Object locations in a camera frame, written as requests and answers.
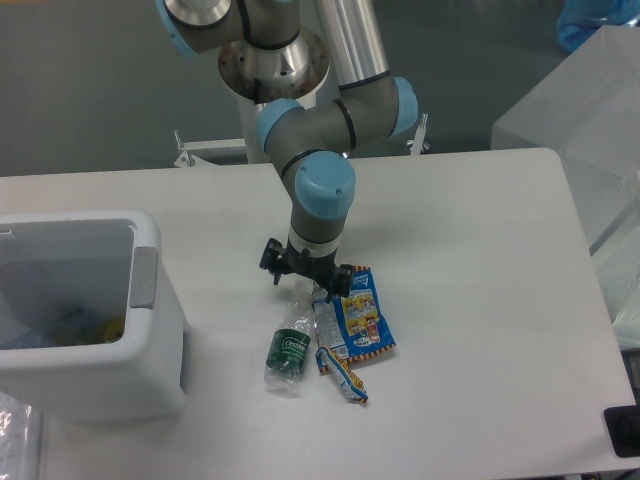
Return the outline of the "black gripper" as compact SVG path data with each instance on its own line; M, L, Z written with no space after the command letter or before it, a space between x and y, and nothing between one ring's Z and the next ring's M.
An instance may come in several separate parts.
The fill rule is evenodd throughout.
M335 264L336 251L322 257L312 257L297 251L290 242L284 247L280 241L270 238L263 250L259 267L273 277L278 285L283 275L297 274L311 279L326 291L325 302L336 296L350 295L356 268L351 264Z

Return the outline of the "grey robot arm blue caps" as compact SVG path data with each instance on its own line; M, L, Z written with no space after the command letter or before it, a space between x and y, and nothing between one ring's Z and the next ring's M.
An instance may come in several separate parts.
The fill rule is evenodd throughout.
M329 296L350 293L354 267L335 257L355 195L347 154L410 128L418 102L393 76L369 1L318 1L324 44L313 54L296 1L160 1L156 9L185 55L232 51L231 88L260 106L254 143L291 202L286 242L270 240L260 266L295 273Z

